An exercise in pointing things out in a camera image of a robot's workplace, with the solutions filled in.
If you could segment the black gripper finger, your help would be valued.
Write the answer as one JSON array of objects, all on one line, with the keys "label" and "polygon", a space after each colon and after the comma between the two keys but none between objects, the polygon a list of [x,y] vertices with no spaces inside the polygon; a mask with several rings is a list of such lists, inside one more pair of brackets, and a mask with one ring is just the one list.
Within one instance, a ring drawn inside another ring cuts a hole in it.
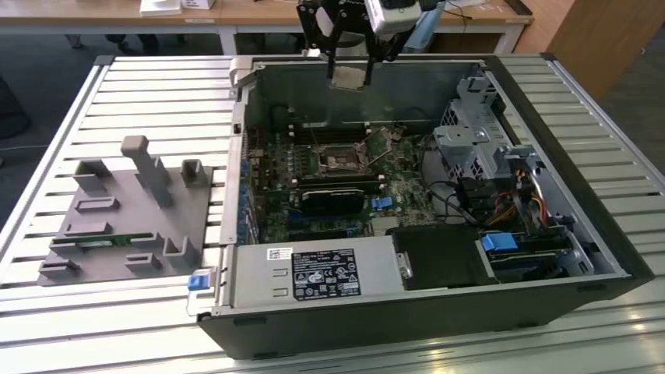
[{"label": "black gripper finger", "polygon": [[337,47],[346,21],[344,1],[298,1],[296,11],[309,49],[328,57],[326,77],[330,86],[342,87],[342,78],[336,73]]},{"label": "black gripper finger", "polygon": [[368,62],[365,65],[364,85],[369,86],[374,65],[384,61],[392,62],[404,49],[404,33],[397,32],[388,40],[384,40],[368,26],[365,31],[365,49]]}]

